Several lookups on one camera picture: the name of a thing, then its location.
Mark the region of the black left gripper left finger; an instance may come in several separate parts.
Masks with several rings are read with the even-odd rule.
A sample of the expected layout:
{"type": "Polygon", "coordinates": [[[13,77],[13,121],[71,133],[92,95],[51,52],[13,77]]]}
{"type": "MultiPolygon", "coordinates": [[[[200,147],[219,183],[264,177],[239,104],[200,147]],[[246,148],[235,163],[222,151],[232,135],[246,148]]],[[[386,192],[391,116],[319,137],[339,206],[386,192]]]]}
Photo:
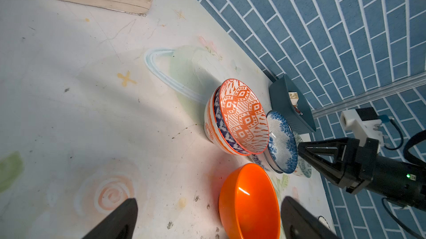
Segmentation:
{"type": "Polygon", "coordinates": [[[137,216],[136,199],[126,199],[83,239],[132,239],[137,216]]]}

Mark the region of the blue floral bowl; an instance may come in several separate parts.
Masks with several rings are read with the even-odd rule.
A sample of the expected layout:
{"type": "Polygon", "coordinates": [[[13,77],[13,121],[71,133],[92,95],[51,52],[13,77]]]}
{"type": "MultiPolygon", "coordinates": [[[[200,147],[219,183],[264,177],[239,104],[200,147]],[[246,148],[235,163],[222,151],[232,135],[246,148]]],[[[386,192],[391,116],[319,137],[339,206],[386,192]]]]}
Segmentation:
{"type": "Polygon", "coordinates": [[[277,111],[267,114],[268,145],[264,151],[266,162],[277,173],[291,174],[296,170],[298,152],[294,133],[288,121],[277,111]]]}
{"type": "Polygon", "coordinates": [[[234,152],[238,153],[239,155],[248,156],[250,155],[249,152],[245,151],[230,135],[225,122],[224,118],[222,117],[220,107],[219,107],[219,90],[220,88],[217,88],[215,91],[215,97],[214,97],[214,112],[215,112],[215,120],[216,125],[221,132],[222,136],[224,137],[225,141],[230,145],[230,147],[233,149],[234,152]]]}

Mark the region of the orange geometric patterned bowl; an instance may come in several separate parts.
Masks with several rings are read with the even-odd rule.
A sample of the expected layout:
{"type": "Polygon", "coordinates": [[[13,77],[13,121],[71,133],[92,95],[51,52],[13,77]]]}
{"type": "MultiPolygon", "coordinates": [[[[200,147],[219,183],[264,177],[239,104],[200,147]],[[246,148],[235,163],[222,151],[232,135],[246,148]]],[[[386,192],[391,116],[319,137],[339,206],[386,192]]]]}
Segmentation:
{"type": "Polygon", "coordinates": [[[227,79],[220,86],[219,107],[234,140],[251,155],[263,153],[269,127],[261,102],[242,81],[227,79]]]}

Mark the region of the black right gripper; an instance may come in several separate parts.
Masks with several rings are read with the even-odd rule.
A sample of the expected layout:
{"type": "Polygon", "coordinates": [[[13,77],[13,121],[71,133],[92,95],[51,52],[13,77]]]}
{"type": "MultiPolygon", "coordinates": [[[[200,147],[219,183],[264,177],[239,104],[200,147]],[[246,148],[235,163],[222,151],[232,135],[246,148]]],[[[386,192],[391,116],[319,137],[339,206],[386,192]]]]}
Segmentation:
{"type": "Polygon", "coordinates": [[[353,195],[361,190],[384,196],[389,202],[426,210],[426,163],[410,149],[425,142],[425,137],[412,137],[403,149],[406,162],[373,152],[378,140],[367,139],[364,147],[359,139],[344,137],[302,142],[298,154],[334,185],[353,195]],[[343,162],[331,162],[320,156],[332,156],[343,162]]]}

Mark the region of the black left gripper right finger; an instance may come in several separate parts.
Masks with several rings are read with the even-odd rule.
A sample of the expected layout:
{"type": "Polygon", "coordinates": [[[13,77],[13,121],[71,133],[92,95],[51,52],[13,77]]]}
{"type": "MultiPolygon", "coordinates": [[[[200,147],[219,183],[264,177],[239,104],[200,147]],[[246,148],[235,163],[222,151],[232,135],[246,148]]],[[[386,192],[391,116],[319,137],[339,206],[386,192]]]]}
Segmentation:
{"type": "Polygon", "coordinates": [[[338,239],[290,196],[286,196],[281,204],[281,222],[287,239],[338,239]]]}

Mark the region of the green patterned bowl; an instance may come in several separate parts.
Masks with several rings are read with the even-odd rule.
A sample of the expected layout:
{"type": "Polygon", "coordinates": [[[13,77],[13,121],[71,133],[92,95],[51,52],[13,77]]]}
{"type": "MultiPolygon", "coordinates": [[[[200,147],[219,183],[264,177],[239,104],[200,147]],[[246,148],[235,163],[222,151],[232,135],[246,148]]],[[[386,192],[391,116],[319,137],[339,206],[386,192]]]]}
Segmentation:
{"type": "MultiPolygon", "coordinates": [[[[302,141],[300,135],[296,132],[294,132],[294,137],[295,137],[295,141],[296,141],[296,147],[298,147],[299,144],[303,141],[302,141]]],[[[300,176],[300,177],[310,178],[312,176],[312,167],[303,158],[298,156],[297,166],[296,166],[296,169],[293,172],[293,174],[296,175],[296,176],[300,176]]]]}

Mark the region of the orange floral bowl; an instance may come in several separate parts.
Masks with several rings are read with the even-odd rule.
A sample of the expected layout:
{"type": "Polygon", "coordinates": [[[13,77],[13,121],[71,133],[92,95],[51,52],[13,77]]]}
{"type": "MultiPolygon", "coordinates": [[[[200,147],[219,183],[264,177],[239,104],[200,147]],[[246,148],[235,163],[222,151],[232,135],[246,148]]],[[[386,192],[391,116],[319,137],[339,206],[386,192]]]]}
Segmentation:
{"type": "Polygon", "coordinates": [[[210,99],[207,101],[205,112],[204,112],[204,131],[208,139],[220,150],[224,151],[225,153],[231,154],[231,155],[239,155],[224,139],[222,133],[217,127],[215,115],[214,115],[214,98],[216,92],[219,90],[217,88],[210,99]]]}

